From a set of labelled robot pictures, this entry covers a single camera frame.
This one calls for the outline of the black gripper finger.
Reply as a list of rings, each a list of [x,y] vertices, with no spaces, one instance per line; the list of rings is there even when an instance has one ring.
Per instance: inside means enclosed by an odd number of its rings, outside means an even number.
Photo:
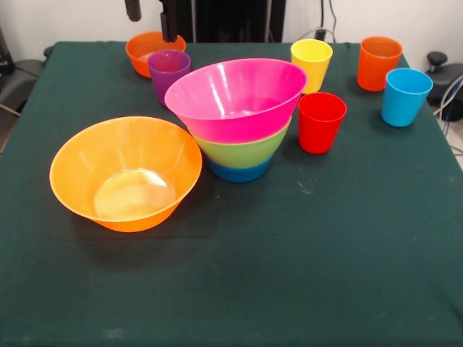
[[[162,4],[161,29],[165,42],[177,41],[177,1],[160,0]]]
[[[125,7],[127,16],[131,21],[140,21],[141,9],[140,0],[125,0]]]

